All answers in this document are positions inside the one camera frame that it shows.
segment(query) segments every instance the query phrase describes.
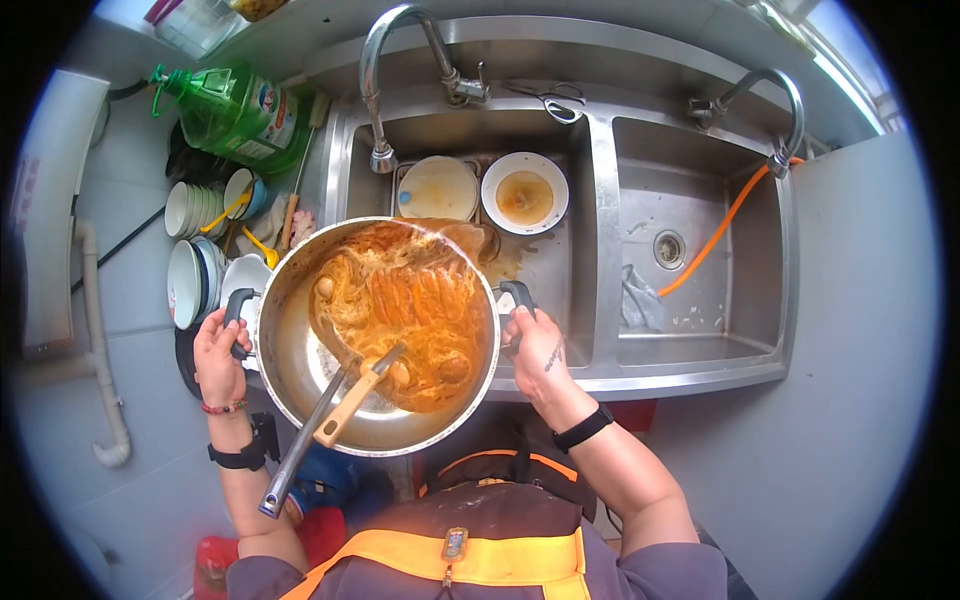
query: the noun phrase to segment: hand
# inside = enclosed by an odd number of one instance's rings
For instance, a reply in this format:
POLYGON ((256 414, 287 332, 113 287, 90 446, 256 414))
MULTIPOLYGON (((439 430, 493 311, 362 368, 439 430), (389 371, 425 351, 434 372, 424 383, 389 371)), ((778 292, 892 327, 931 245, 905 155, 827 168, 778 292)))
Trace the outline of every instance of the hand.
POLYGON ((566 369, 564 336, 546 313, 536 309, 537 317, 524 306, 510 315, 514 318, 503 332, 503 343, 510 344, 517 334, 520 350, 513 358, 516 386, 534 405, 546 424, 563 433, 597 410, 597 403, 584 392, 566 369))
POLYGON ((207 406, 230 406, 247 392, 247 378, 240 361, 230 354, 234 342, 249 352, 253 349, 247 322, 231 321, 224 327, 227 308, 210 313, 193 341, 193 360, 197 382, 207 406))
POLYGON ((562 387, 573 383, 566 369, 566 348, 560 328, 540 309, 535 309, 536 319, 526 306, 518 306, 510 312, 514 319, 503 332, 504 344, 510 344, 517 334, 522 334, 520 350, 513 357, 516 386, 531 400, 544 398, 562 387))

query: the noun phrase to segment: pot handle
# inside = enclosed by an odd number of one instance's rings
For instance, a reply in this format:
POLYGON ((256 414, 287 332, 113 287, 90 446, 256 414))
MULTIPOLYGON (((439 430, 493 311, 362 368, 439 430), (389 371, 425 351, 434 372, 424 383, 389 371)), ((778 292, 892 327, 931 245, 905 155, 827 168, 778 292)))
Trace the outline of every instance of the pot handle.
MULTIPOLYGON (((252 300, 253 298, 258 298, 260 293, 253 290, 251 287, 239 287, 230 294, 230 299, 227 300, 227 312, 224 314, 224 326, 231 321, 240 322, 240 309, 243 307, 243 303, 247 300, 252 300)), ((249 356, 247 351, 244 350, 242 346, 233 343, 233 347, 230 348, 230 354, 233 355, 233 358, 237 360, 244 360, 249 356)))
MULTIPOLYGON (((508 279, 506 281, 500 281, 493 289, 499 289, 504 294, 510 294, 514 298, 514 303, 517 306, 521 304, 527 307, 527 310, 530 311, 531 315, 535 315, 534 309, 537 307, 534 304, 533 297, 530 296, 530 289, 527 287, 526 283, 522 281, 513 281, 508 279)), ((520 350, 520 337, 517 335, 513 340, 511 340, 510 345, 506 347, 501 347, 502 349, 507 349, 509 355, 514 355, 520 350)))

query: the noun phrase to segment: faucet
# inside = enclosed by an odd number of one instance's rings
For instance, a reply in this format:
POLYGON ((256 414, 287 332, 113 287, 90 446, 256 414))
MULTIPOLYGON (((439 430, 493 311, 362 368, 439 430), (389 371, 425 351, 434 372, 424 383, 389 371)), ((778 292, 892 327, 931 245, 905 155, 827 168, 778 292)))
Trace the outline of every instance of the faucet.
POLYGON ((420 20, 426 40, 430 44, 433 58, 440 67, 440 82, 446 89, 446 103, 452 108, 466 106, 470 102, 487 102, 490 98, 490 85, 484 82, 483 62, 477 65, 480 79, 464 79, 450 64, 450 54, 446 50, 444 39, 440 36, 437 21, 424 7, 415 4, 401 4, 384 12, 376 19, 367 41, 360 53, 360 95, 363 97, 373 126, 373 151, 370 154, 370 168, 376 173, 392 173, 396 168, 394 149, 383 134, 383 122, 380 120, 380 84, 376 80, 377 64, 383 42, 406 16, 420 20))
POLYGON ((790 135, 786 138, 786 142, 781 142, 773 155, 767 158, 767 167, 770 172, 782 180, 789 170, 790 158, 800 150, 800 143, 804 138, 804 105, 800 99, 800 92, 783 71, 779 69, 757 69, 747 73, 730 91, 716 100, 691 98, 689 115, 696 120, 697 127, 705 132, 713 126, 717 119, 727 114, 727 109, 737 94, 750 89, 761 79, 779 85, 786 90, 786 95, 790 97, 790 110, 793 113, 790 135))

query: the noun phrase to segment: wrist tattoo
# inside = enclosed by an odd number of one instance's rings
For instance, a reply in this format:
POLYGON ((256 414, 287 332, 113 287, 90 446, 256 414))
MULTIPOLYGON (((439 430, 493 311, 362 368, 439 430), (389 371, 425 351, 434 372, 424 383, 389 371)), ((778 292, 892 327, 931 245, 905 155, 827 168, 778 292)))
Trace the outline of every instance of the wrist tattoo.
POLYGON ((564 359, 563 338, 561 338, 561 340, 557 342, 557 347, 553 348, 553 352, 550 354, 550 360, 546 361, 546 364, 543 365, 543 372, 549 372, 550 369, 553 367, 553 364, 557 361, 558 358, 561 360, 564 359))

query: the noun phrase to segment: smartwatch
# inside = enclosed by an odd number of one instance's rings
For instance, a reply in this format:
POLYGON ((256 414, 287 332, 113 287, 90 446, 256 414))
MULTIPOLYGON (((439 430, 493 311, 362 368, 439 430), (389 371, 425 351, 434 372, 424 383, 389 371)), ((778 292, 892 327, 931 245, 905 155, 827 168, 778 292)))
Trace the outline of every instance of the smartwatch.
POLYGON ((613 415, 610 414, 610 409, 601 404, 600 408, 586 419, 563 433, 553 434, 553 443, 566 454, 570 451, 570 448, 590 439, 612 422, 613 415))

